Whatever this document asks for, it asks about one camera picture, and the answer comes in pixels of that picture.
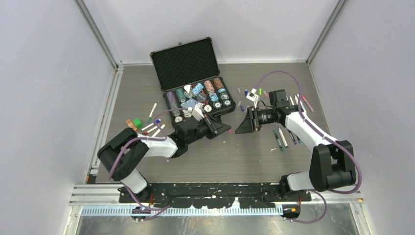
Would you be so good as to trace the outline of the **dark green marker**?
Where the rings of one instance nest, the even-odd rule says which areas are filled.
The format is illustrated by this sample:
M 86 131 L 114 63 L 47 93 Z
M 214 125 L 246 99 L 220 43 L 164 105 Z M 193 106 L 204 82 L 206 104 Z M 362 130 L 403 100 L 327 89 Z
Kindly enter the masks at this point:
M 279 138 L 278 133 L 277 133 L 277 131 L 276 131 L 276 129 L 275 129 L 275 128 L 273 128 L 273 134 L 274 134 L 274 136 L 275 136 L 275 138 L 276 138 L 276 141 L 277 141 L 277 144 L 278 144 L 278 146 L 279 146 L 279 149 L 280 149 L 281 151 L 284 151 L 283 144 L 281 143 L 280 138 Z

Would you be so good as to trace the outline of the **purple cap white marker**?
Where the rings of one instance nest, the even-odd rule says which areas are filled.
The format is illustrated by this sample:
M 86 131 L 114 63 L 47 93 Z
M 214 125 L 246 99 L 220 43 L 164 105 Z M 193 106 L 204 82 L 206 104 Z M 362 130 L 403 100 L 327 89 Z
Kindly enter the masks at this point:
M 284 146 L 285 148 L 288 148 L 288 143 L 287 143 L 286 138 L 285 138 L 285 136 L 284 136 L 284 134 L 283 134 L 283 132 L 282 132 L 282 129 L 281 129 L 280 127 L 278 128 L 278 132 L 279 132 L 279 134 L 280 134 L 280 136 L 281 136 L 281 140 L 282 140 L 282 142 L 283 142 L 283 146 Z

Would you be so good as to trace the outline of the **dark purple marker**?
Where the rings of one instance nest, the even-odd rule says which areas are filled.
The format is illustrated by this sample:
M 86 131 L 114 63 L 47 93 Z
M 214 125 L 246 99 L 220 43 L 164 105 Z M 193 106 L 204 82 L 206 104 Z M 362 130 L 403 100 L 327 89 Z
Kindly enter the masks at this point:
M 288 130 L 288 133 L 290 135 L 290 138 L 291 138 L 293 144 L 297 144 L 297 141 L 296 141 L 296 138 L 295 138 L 294 134 L 290 130 Z

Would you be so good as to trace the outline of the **orange cap white marker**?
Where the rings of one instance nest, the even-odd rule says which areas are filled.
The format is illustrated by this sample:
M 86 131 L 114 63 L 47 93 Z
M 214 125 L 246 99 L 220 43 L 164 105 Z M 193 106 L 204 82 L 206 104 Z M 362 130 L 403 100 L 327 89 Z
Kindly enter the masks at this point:
M 165 128 L 165 124 L 160 126 L 151 137 L 156 137 L 164 128 Z

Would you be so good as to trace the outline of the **lime green cap marker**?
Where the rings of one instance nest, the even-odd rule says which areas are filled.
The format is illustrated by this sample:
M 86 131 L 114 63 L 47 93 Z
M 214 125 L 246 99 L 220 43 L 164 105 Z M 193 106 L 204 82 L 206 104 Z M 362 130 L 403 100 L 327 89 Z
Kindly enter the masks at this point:
M 300 107 L 301 107 L 302 112 L 306 113 L 307 111 L 306 111 L 306 109 L 305 109 L 305 107 L 304 107 L 301 100 L 299 100 L 299 103 L 300 103 Z

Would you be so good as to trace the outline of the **pink marker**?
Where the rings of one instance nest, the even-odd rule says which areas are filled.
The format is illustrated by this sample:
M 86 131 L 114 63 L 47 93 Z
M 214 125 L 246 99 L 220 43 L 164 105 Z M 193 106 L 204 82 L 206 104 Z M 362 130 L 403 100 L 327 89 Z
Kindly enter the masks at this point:
M 307 105 L 307 107 L 309 108 L 309 110 L 311 112 L 314 112 L 314 108 L 311 106 L 311 104 L 308 102 L 308 100 L 305 98 L 305 96 L 302 96 L 302 99 L 303 99 L 304 103 Z

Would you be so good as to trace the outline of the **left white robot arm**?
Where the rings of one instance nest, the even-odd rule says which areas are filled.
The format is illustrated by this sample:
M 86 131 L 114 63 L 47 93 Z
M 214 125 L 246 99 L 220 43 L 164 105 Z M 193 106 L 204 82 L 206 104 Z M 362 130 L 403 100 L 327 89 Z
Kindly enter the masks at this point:
M 97 157 L 109 172 L 109 177 L 122 182 L 131 191 L 131 196 L 143 203 L 150 196 L 148 182 L 137 170 L 143 158 L 177 158 L 188 150 L 190 144 L 202 138 L 212 140 L 230 129 L 230 125 L 209 115 L 201 120 L 192 117 L 178 124 L 167 137 L 141 135 L 128 127 L 102 146 Z

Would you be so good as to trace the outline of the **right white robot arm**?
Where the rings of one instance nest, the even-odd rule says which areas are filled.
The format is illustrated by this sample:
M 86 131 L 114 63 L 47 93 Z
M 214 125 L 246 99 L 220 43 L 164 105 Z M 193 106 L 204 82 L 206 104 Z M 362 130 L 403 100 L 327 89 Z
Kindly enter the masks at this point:
M 236 134 L 258 132 L 265 124 L 279 123 L 293 132 L 311 151 L 308 171 L 282 176 L 279 194 L 282 199 L 292 201 L 300 190 L 319 192 L 351 186 L 357 182 L 356 165 L 352 145 L 339 141 L 319 128 L 303 111 L 301 103 L 294 104 L 285 90 L 270 92 L 270 107 L 260 109 L 256 89 L 246 92 L 246 98 L 254 103 L 238 126 Z

